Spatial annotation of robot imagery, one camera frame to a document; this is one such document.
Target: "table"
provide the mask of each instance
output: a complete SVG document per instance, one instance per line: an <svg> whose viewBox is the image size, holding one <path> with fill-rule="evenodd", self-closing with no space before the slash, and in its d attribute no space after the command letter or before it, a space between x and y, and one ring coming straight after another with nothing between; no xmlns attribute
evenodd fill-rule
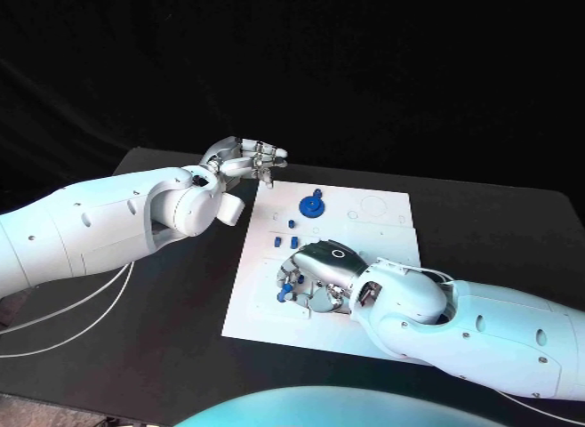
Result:
<svg viewBox="0 0 585 427"><path fill-rule="evenodd" d="M197 160L132 149L115 173ZM275 171L275 179L409 193L425 266L585 310L585 229L560 193L304 165ZM0 394L167 425L255 391L325 384L401 393L507 425L563 425L432 367L220 336L255 189L246 181L232 191L247 202L236 227L214 222L203 235L135 263L114 310L79 339L36 356L0 359ZM111 275L39 286L16 323L76 301ZM0 354L36 350L75 334L119 286L6 335ZM585 421L585 403L532 404ZM302 410L302 402L288 402L286 410Z"/></svg>

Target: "blue knob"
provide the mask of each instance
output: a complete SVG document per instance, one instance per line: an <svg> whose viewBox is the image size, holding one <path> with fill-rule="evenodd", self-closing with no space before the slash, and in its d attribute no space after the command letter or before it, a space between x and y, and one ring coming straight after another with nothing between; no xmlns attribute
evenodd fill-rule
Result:
<svg viewBox="0 0 585 427"><path fill-rule="evenodd" d="M282 286L282 290L279 291L279 294L276 295L276 300L279 302L286 302L286 300L283 299L283 296L286 295L286 293L292 290L292 285L289 283L285 283Z"/></svg>
<svg viewBox="0 0 585 427"><path fill-rule="evenodd" d="M321 201L321 190L315 189L314 194L301 199L298 211L308 218L318 218L324 213L324 202Z"/></svg>

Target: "white board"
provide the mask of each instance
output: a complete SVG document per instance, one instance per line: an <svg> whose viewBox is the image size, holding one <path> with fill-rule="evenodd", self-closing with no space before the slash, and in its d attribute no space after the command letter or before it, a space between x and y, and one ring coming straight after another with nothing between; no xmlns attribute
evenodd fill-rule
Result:
<svg viewBox="0 0 585 427"><path fill-rule="evenodd" d="M301 215L298 202L315 189L321 190L325 209L311 219ZM294 229L288 220L295 221ZM289 248L294 236L298 247L330 239L355 250L365 263L380 256L420 266L407 194L282 181L273 189L260 185L222 335L425 365L381 353L345 314L309 312L292 302L276 301L275 275L296 251ZM282 240L279 247L275 237ZM304 286L309 293L314 284L306 281Z"/></svg>

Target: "black curtain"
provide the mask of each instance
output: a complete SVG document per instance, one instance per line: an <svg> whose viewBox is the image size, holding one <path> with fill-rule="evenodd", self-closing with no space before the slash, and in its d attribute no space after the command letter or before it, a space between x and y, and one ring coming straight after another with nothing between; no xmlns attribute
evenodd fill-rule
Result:
<svg viewBox="0 0 585 427"><path fill-rule="evenodd" d="M561 191L585 224L583 125L585 10L0 0L0 213L131 147L234 134L294 163Z"/></svg>

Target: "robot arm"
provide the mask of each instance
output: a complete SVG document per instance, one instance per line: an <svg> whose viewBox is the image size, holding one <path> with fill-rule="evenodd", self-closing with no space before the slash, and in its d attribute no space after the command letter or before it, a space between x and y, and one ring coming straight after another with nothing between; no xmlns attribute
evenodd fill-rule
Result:
<svg viewBox="0 0 585 427"><path fill-rule="evenodd" d="M350 319L399 359L425 360L517 396L585 401L585 312L505 287L436 283L381 258L367 265L344 248L331 241L299 248L276 278L283 301L317 312L347 304ZM305 274L322 284L312 295L294 292Z"/></svg>
<svg viewBox="0 0 585 427"><path fill-rule="evenodd" d="M50 280L119 268L168 243L197 236L217 218L234 225L240 177L270 185L286 152L229 137L200 165L79 182L0 215L0 298Z"/></svg>

